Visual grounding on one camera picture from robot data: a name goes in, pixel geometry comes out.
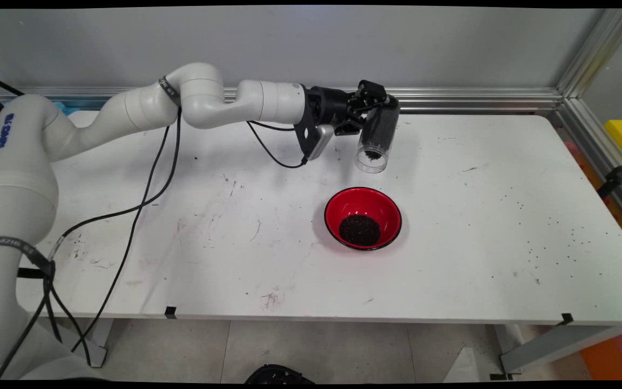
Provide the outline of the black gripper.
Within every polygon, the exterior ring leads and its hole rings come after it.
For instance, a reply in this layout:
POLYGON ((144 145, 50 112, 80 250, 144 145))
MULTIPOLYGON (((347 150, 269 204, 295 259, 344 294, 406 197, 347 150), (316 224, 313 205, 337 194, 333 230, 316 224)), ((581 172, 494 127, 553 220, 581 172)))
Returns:
POLYGON ((361 114, 388 104, 385 88, 370 81, 360 81, 351 93, 314 86, 306 89, 306 98, 313 125, 330 125, 336 136, 359 135, 366 123, 361 114))

